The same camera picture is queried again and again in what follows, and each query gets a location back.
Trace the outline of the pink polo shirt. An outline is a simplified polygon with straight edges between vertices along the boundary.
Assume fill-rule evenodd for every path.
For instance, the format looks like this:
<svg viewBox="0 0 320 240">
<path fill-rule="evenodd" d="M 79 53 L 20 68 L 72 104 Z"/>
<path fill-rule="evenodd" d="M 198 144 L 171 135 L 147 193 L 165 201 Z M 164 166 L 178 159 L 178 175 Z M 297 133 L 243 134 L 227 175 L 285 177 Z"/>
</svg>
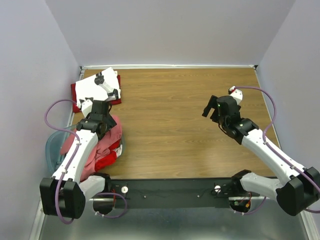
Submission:
<svg viewBox="0 0 320 240">
<path fill-rule="evenodd" d="M 104 137 L 98 141 L 92 149 L 89 157 L 84 164 L 81 173 L 80 181 L 83 182 L 89 176 L 104 169 L 107 166 L 114 164 L 117 158 L 121 155 L 121 138 L 123 136 L 122 125 L 120 118 L 113 114 L 112 118 L 116 122 L 116 126 L 108 131 Z"/>
</svg>

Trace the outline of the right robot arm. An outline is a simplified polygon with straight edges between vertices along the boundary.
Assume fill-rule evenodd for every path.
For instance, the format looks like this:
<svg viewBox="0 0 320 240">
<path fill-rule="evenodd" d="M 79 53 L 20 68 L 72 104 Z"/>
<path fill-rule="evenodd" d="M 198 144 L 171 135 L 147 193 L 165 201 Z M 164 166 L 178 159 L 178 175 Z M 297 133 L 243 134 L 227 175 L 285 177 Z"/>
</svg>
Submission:
<svg viewBox="0 0 320 240">
<path fill-rule="evenodd" d="M 202 116 L 209 116 L 228 137 L 254 153 L 276 177 L 263 177 L 244 169 L 232 176 L 227 185 L 216 188 L 216 195 L 256 193 L 276 201 L 288 215 L 296 216 L 320 199 L 319 171 L 294 161 L 263 137 L 263 131 L 252 120 L 241 117 L 238 102 L 231 95 L 212 95 Z"/>
</svg>

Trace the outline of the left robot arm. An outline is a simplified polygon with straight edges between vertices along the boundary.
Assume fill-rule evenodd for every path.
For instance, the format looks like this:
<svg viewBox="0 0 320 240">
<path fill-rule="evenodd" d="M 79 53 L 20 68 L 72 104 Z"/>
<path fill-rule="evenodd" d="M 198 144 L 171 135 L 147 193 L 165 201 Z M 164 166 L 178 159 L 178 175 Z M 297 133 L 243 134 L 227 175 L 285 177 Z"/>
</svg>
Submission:
<svg viewBox="0 0 320 240">
<path fill-rule="evenodd" d="M 107 101 L 94 100 L 86 117 L 76 125 L 73 143 L 59 168 L 50 178 L 43 178 L 39 185 L 43 212 L 57 216 L 68 225 L 83 214 L 86 202 L 98 195 L 107 197 L 111 179 L 106 173 L 96 173 L 81 181 L 81 175 L 93 148 L 105 134 L 116 126 L 110 115 Z"/>
</svg>

